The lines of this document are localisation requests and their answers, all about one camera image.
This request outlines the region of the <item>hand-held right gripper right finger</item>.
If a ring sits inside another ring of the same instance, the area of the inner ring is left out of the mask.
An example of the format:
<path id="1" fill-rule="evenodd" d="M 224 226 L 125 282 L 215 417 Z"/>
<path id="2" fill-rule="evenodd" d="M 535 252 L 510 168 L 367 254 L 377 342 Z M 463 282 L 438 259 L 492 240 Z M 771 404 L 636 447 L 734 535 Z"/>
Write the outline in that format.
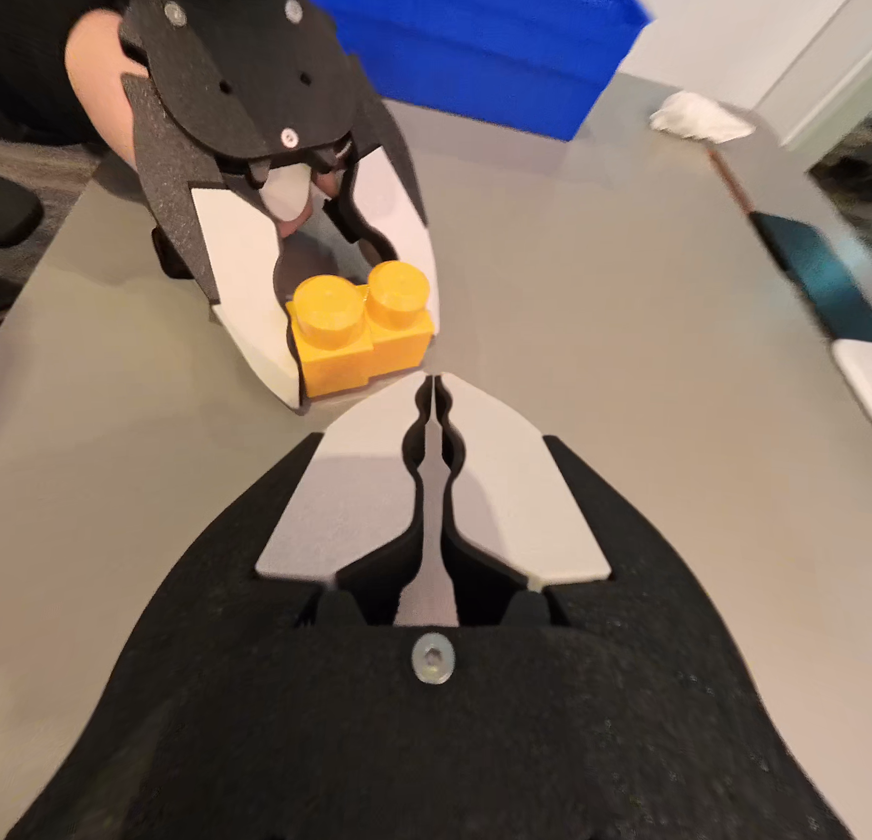
<path id="1" fill-rule="evenodd" d="M 474 550 L 533 591 L 605 581 L 612 570 L 544 436 L 507 404 L 451 373 L 448 428 L 462 442 L 454 525 Z"/>

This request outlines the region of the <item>white flat object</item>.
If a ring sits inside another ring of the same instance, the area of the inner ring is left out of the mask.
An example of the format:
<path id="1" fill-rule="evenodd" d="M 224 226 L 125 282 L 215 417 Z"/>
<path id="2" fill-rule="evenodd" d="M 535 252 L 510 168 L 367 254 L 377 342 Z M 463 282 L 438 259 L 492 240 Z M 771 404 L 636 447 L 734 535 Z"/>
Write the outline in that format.
<path id="1" fill-rule="evenodd" d="M 831 344 L 834 363 L 871 419 L 871 343 L 855 339 L 835 339 Z"/>

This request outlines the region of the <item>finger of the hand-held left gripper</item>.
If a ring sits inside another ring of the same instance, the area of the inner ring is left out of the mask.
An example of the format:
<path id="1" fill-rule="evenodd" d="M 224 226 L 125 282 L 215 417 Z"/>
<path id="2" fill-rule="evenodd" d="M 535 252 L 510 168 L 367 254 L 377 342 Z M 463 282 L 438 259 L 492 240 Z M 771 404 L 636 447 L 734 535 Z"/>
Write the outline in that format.
<path id="1" fill-rule="evenodd" d="M 280 257 L 275 224 L 229 189 L 191 190 L 217 300 L 213 314 L 256 377 L 291 410 L 301 376 L 288 343 L 289 314 L 274 290 Z"/>
<path id="2" fill-rule="evenodd" d="M 441 324 L 429 229 L 384 146 L 344 171 L 340 191 L 324 203 L 324 211 L 348 243 L 369 243 L 379 262 L 398 260 L 420 270 L 430 285 L 427 310 L 433 324 Z"/>

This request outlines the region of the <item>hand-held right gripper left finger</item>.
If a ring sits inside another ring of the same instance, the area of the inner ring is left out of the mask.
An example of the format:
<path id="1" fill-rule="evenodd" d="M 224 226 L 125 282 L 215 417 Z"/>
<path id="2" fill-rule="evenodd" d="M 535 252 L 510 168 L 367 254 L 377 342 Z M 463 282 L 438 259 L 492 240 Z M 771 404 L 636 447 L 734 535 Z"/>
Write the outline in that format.
<path id="1" fill-rule="evenodd" d="M 327 427 L 256 562 L 259 576 L 336 582 L 411 528 L 430 401 L 431 377 L 412 373 Z"/>

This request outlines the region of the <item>white cloth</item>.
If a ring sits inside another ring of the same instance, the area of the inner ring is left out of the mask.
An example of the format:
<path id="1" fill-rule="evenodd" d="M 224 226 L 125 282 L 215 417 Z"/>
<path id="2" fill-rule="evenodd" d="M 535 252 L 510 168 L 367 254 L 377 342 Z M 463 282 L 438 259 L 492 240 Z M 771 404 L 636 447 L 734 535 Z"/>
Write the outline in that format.
<path id="1" fill-rule="evenodd" d="M 649 116 L 651 130 L 718 146 L 752 135 L 756 126 L 698 93 L 670 94 Z"/>

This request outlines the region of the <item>dark tablet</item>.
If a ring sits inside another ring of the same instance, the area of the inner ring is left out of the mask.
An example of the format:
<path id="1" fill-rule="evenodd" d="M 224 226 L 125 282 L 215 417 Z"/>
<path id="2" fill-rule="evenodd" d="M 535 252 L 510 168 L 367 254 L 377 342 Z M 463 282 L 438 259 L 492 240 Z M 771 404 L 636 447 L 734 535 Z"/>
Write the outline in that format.
<path id="1" fill-rule="evenodd" d="M 748 219 L 823 331 L 833 340 L 870 343 L 870 304 L 822 233 L 810 224 L 757 210 Z"/>

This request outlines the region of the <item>yellow mega block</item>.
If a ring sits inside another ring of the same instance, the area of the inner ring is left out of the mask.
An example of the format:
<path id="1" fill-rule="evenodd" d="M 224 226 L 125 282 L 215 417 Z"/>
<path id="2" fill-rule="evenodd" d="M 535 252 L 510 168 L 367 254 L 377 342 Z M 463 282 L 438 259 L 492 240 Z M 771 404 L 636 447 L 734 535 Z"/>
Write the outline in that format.
<path id="1" fill-rule="evenodd" d="M 301 282 L 286 310 L 308 397 L 418 368 L 436 333 L 430 300 L 425 273 L 398 260 L 360 285 L 336 275 Z"/>

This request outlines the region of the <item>person's left hand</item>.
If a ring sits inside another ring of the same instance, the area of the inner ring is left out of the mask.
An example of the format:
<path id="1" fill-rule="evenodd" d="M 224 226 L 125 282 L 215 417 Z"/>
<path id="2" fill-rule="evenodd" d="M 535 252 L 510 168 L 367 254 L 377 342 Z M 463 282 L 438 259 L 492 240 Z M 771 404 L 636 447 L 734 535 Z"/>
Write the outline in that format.
<path id="1" fill-rule="evenodd" d="M 119 39 L 121 16 L 91 10 L 74 26 L 64 48 L 64 68 L 79 104 L 96 133 L 119 158 L 137 170 L 134 113 L 125 94 L 125 75 L 145 79 L 147 69 L 129 59 Z"/>

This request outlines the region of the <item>blue storage bin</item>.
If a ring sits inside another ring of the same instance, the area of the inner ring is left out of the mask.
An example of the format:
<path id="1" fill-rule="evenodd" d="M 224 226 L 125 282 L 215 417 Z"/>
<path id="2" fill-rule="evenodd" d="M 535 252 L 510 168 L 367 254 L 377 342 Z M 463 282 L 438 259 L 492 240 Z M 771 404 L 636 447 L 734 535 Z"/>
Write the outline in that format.
<path id="1" fill-rule="evenodd" d="M 639 35 L 640 0 L 311 0 L 384 98 L 571 141 Z"/>

